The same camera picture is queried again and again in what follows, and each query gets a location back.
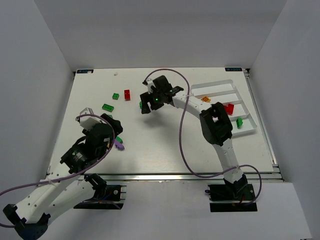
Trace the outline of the yellow round lego piece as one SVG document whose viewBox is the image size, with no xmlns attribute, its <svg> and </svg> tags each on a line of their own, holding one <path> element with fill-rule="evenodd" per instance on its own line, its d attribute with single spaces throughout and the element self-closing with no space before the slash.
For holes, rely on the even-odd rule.
<svg viewBox="0 0 320 240">
<path fill-rule="evenodd" d="M 204 96 L 202 99 L 201 99 L 203 102 L 206 102 L 206 103 L 210 103 L 211 102 L 211 99 L 207 96 Z"/>
</svg>

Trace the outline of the red long lego brick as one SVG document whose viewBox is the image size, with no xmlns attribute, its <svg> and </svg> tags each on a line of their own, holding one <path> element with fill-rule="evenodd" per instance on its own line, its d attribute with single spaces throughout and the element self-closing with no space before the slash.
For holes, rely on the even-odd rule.
<svg viewBox="0 0 320 240">
<path fill-rule="evenodd" d="M 228 103 L 228 104 L 224 104 L 223 106 L 224 106 L 224 109 L 225 109 L 226 113 L 228 115 L 232 116 L 233 113 L 234 113 L 235 105 L 232 104 L 232 103 Z"/>
</svg>

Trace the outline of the green square lego brick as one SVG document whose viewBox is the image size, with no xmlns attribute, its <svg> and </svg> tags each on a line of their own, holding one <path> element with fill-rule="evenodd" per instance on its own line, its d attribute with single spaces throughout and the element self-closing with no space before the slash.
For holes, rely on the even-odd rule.
<svg viewBox="0 0 320 240">
<path fill-rule="evenodd" d="M 238 117 L 236 119 L 236 126 L 238 129 L 240 129 L 243 126 L 243 119 L 241 117 Z"/>
</svg>

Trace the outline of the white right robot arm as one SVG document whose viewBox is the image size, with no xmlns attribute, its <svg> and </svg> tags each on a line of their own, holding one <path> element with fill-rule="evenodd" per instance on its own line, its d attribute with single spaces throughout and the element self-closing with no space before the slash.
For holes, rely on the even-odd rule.
<svg viewBox="0 0 320 240">
<path fill-rule="evenodd" d="M 187 90 L 180 86 L 173 87 L 164 75 L 153 80 L 145 79 L 142 84 L 147 87 L 147 92 L 140 95 L 142 114 L 149 114 L 165 104 L 182 109 L 179 134 L 182 133 L 186 113 L 200 121 L 202 135 L 215 149 L 221 164 L 226 195 L 234 200 L 240 198 L 248 181 L 234 152 L 233 126 L 224 105 L 220 102 L 210 104 L 196 98 L 189 86 Z"/>
</svg>

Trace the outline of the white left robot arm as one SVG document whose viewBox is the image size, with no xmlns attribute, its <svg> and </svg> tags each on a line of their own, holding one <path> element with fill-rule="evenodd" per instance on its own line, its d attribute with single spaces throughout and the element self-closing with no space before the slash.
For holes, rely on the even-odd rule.
<svg viewBox="0 0 320 240">
<path fill-rule="evenodd" d="M 33 183 L 34 191 L 3 213 L 23 240 L 37 240 L 60 215 L 81 202 L 110 203 L 114 192 L 98 174 L 87 175 L 79 185 L 69 188 L 86 171 L 95 167 L 112 149 L 123 132 L 119 120 L 107 114 L 85 113 L 75 119 L 82 136 L 60 158 L 59 164 L 44 180 Z"/>
</svg>

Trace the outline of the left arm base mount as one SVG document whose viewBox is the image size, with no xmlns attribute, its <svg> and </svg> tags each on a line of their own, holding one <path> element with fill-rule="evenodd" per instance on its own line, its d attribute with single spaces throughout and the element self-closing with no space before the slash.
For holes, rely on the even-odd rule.
<svg viewBox="0 0 320 240">
<path fill-rule="evenodd" d="M 87 174 L 83 180 L 92 185 L 93 196 L 75 205 L 81 210 L 121 210 L 126 199 L 127 186 L 107 183 L 98 174 Z"/>
</svg>

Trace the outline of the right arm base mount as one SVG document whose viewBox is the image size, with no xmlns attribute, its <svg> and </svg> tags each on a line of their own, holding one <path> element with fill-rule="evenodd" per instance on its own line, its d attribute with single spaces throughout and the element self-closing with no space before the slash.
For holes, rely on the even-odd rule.
<svg viewBox="0 0 320 240">
<path fill-rule="evenodd" d="M 211 184 L 204 191 L 209 198 L 211 213 L 257 212 L 256 197 L 252 184 L 248 184 L 239 195 L 234 196 L 224 184 Z"/>
</svg>

